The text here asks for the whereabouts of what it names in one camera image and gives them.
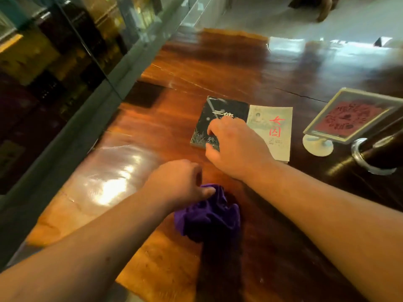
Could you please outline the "person's right forearm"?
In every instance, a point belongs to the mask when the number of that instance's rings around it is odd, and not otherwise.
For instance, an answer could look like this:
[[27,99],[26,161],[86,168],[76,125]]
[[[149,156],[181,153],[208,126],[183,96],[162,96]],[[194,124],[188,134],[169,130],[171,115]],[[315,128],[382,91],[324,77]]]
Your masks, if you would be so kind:
[[290,219],[371,302],[403,302],[403,213],[280,162],[243,180]]

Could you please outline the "black book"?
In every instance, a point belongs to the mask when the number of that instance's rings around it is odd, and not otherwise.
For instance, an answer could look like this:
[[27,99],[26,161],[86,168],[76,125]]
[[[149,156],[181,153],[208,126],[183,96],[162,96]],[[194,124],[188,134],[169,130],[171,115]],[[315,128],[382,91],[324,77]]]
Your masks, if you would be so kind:
[[247,121],[248,113],[248,103],[208,96],[191,137],[190,145],[205,148],[205,145],[208,143],[219,151],[219,141],[217,137],[208,134],[210,122],[215,118],[222,118],[223,116],[238,117],[243,121]]

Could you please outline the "person's left forearm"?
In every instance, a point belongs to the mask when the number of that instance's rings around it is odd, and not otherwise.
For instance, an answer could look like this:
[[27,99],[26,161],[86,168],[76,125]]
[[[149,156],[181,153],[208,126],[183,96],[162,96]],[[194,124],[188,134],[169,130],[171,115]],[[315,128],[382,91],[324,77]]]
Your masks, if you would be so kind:
[[0,274],[0,302],[94,302],[177,198],[145,190]]

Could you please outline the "glass display cabinet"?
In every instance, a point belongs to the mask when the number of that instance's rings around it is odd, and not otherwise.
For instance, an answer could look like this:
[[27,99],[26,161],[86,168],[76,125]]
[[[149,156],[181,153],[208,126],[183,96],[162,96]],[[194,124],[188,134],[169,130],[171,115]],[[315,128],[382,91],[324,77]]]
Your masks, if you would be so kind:
[[197,0],[0,0],[0,272]]

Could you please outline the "purple cloth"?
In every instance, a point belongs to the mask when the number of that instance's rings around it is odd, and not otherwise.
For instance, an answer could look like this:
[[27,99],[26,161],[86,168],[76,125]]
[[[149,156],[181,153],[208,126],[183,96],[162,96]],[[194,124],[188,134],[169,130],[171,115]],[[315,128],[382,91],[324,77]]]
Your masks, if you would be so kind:
[[207,200],[176,211],[175,229],[196,243],[235,236],[241,229],[239,206],[228,203],[221,185],[205,184],[202,187],[213,187],[215,193]]

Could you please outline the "cream book with red characters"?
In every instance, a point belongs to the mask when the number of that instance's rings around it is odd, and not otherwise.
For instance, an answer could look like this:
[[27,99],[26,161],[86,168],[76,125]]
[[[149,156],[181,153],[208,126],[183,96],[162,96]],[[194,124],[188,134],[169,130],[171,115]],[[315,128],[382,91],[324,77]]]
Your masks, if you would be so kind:
[[290,160],[293,107],[250,105],[247,125],[266,143],[272,157],[280,162]]

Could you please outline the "person's right hand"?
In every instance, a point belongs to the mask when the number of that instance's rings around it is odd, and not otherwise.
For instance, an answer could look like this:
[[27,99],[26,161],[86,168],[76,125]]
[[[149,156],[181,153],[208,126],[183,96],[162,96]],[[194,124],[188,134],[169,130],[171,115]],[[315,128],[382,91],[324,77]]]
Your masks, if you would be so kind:
[[208,134],[219,141],[219,152],[230,156],[230,173],[225,173],[248,184],[276,163],[265,141],[240,118],[224,116],[213,119]]

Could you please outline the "dark wooden furniture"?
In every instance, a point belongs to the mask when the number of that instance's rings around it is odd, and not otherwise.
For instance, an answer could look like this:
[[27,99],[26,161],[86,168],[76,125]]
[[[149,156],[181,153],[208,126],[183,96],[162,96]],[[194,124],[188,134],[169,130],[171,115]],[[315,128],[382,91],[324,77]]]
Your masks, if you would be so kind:
[[292,9],[298,9],[304,6],[319,8],[320,12],[316,21],[320,23],[323,22],[328,17],[329,13],[336,8],[338,2],[339,0],[291,0],[288,7]]

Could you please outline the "person's left hand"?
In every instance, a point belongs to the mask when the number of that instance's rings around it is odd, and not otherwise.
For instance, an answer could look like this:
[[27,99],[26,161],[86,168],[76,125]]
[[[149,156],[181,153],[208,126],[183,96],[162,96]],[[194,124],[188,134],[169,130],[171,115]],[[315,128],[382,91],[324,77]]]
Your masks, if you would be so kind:
[[169,214],[198,203],[189,202],[189,194],[193,188],[201,187],[201,183],[202,167],[198,163],[175,160],[153,171],[139,193]]

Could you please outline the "white framed red picture stand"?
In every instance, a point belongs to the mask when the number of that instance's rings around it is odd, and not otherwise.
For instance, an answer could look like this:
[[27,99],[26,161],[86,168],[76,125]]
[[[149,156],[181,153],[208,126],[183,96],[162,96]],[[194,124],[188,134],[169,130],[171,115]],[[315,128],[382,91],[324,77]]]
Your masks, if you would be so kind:
[[334,142],[350,144],[403,106],[403,98],[341,88],[304,130],[303,146],[326,157]]

